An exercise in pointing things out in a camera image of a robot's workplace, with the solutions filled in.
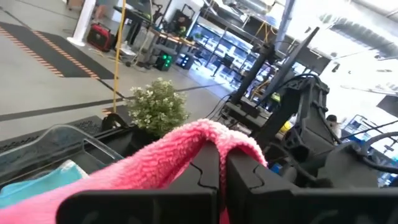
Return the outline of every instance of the blue part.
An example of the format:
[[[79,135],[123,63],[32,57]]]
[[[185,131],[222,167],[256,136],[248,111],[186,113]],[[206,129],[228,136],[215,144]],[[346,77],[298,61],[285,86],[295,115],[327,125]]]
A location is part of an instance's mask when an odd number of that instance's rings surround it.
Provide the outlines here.
[[[271,167],[271,171],[273,171],[276,174],[279,174],[280,169],[282,168],[282,166],[280,164],[274,164]]]
[[[71,184],[83,176],[78,166],[59,167],[35,180],[9,184],[0,191],[0,208],[15,205],[25,199]]]

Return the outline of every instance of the pink towel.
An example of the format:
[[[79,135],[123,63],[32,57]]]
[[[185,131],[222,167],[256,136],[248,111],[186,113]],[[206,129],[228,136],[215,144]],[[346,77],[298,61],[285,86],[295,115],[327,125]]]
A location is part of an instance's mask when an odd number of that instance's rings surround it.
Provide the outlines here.
[[[166,134],[133,156],[68,186],[27,199],[0,210],[1,224],[55,224],[58,206],[68,196],[82,190],[158,189],[171,183],[195,157],[206,141],[213,141],[220,152],[221,190],[225,190],[227,153],[239,147],[266,166],[255,140],[220,123],[201,119]]]

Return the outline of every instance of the microfiber cloth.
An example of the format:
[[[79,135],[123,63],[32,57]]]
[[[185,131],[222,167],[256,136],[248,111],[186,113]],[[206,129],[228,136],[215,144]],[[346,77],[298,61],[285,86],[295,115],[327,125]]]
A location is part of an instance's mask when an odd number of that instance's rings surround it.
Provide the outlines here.
[[[82,190],[158,189],[171,183],[196,156],[206,141],[216,144],[220,153],[220,184],[226,185],[226,155],[236,147],[266,166],[255,140],[231,131],[220,123],[201,119],[174,129],[162,139],[133,156],[90,175],[90,178],[52,190],[0,210],[1,224],[55,224],[58,206],[68,196]],[[228,223],[224,211],[221,223]]]
[[[27,198],[48,192],[88,177],[73,161],[67,160],[49,174],[35,180],[9,184],[0,191],[0,208],[14,205]]]

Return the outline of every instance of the green leaves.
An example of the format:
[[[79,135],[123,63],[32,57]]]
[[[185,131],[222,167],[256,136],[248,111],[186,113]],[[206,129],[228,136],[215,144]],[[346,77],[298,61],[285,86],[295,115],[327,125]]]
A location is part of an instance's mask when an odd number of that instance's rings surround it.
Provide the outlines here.
[[[129,116],[139,128],[162,137],[189,117],[185,111],[185,96],[176,93],[171,81],[159,78],[145,89],[131,88],[131,100],[126,100]]]

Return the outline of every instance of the red equipment case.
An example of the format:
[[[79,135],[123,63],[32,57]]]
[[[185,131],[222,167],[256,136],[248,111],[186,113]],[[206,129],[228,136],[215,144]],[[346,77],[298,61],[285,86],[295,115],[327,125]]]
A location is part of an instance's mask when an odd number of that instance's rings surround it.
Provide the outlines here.
[[[102,52],[111,50],[114,35],[111,30],[102,24],[92,24],[87,35],[87,42]]]

